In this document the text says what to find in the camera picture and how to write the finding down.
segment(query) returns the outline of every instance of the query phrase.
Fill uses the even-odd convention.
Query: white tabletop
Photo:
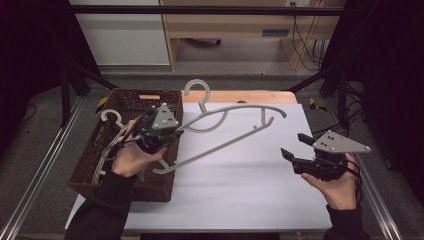
[[[230,104],[207,104],[207,110]],[[226,232],[327,229],[326,202],[285,160],[280,148],[312,159],[313,149],[297,139],[311,136],[300,104],[267,104],[282,109],[269,128],[176,170],[168,203],[133,202],[125,229],[140,232]],[[200,113],[198,104],[184,104],[184,122]],[[197,123],[209,127],[220,116]],[[260,125],[259,109],[237,109],[213,132],[185,131],[178,160],[205,152]],[[84,201],[78,196],[68,223]]]

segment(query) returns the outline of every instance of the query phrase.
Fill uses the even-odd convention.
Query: hand
[[[128,122],[127,132],[132,128],[134,123],[134,120],[130,120]],[[127,141],[129,140],[133,140],[133,137],[129,136]],[[116,159],[112,165],[112,171],[124,177],[132,177],[143,168],[147,167],[149,163],[161,160],[165,151],[166,149],[163,148],[157,153],[151,155],[141,150],[137,144],[132,143],[118,151]]]
[[[345,155],[347,160],[355,162],[349,153]],[[348,168],[354,170],[355,166],[349,162]],[[321,181],[307,173],[303,173],[301,176],[324,195],[331,208],[336,210],[356,209],[355,176],[352,173],[345,172],[338,180],[328,182]]]

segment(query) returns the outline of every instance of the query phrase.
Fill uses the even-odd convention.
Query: black sleeve
[[[335,210],[327,205],[333,227],[325,232],[324,240],[369,240],[362,228],[361,206],[353,210]]]
[[[101,186],[75,213],[65,239],[120,239],[131,205],[128,195],[136,179],[106,172]]]

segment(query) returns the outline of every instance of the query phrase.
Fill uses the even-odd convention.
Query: person's arm
[[[346,159],[355,162],[350,154],[346,154]],[[354,164],[351,162],[348,167],[354,170]],[[302,174],[302,178],[317,188],[328,203],[327,210],[333,227],[325,232],[324,240],[371,239],[362,228],[362,208],[356,203],[355,176],[352,173],[346,172],[338,180],[328,182],[306,173]]]
[[[130,121],[128,129],[134,123]],[[106,172],[100,187],[90,194],[75,213],[65,239],[120,239],[131,206],[128,196],[137,180],[135,175],[150,162],[162,159],[165,151],[162,149],[150,155],[137,144],[120,149],[112,170]]]

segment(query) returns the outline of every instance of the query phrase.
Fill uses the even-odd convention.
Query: wicker basket
[[[151,106],[159,107],[162,103],[172,106],[175,118],[182,122],[183,104],[180,91],[164,90],[124,90],[113,89],[104,109],[114,109],[122,116],[123,124],[141,115],[143,110]],[[118,134],[119,127],[116,126],[116,119],[108,116],[108,121],[103,122],[100,118],[87,143],[68,185],[87,197],[89,193],[99,184],[92,183],[96,167],[100,161],[103,149]],[[168,148],[164,155],[164,160],[172,166],[177,158],[178,141]],[[102,170],[108,170],[111,161],[106,162]],[[175,171],[167,174],[156,174],[153,168],[163,168],[158,162],[149,164],[144,174],[144,181],[137,180],[130,194],[132,201],[146,202],[169,202],[171,200],[172,187]]]

